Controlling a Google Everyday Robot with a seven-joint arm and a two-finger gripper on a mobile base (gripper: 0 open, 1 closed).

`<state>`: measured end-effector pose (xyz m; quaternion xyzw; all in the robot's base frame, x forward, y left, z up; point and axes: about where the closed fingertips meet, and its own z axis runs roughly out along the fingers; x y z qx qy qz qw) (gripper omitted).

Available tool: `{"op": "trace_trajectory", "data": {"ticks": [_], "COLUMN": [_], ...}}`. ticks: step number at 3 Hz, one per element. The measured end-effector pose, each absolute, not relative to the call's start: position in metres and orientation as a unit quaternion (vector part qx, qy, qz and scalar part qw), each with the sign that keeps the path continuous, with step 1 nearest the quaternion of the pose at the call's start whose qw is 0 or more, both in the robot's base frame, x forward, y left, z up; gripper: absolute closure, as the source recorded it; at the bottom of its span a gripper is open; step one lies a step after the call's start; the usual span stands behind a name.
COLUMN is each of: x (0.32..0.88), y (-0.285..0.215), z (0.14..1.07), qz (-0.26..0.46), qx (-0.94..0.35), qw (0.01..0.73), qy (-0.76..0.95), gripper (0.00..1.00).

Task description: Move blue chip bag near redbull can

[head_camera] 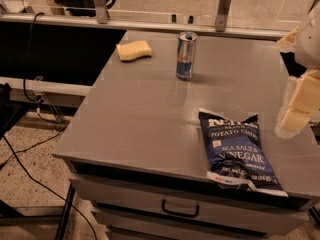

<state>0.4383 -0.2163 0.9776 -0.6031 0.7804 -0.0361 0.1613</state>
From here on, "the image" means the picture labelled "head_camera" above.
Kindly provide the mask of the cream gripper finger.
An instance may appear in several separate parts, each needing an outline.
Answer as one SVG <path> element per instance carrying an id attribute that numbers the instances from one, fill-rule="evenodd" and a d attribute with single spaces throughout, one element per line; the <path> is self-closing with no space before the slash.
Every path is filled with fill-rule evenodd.
<path id="1" fill-rule="evenodd" d="M 282 53 L 289 53 L 295 51 L 295 39 L 298 32 L 298 28 L 293 28 L 286 36 L 278 40 L 275 46 Z"/>
<path id="2" fill-rule="evenodd" d="M 276 136 L 290 139 L 298 135 L 319 109 L 320 71 L 308 69 L 299 78 L 290 76 L 276 119 Z"/>

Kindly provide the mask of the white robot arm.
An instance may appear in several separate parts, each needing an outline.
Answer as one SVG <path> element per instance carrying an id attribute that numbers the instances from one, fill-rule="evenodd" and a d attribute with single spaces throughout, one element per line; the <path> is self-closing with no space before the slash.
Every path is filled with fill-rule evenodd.
<path id="1" fill-rule="evenodd" d="M 277 45 L 281 51 L 292 50 L 295 61 L 306 68 L 301 76 L 288 78 L 276 119 L 275 134 L 289 139 L 320 109 L 320 4 Z"/>

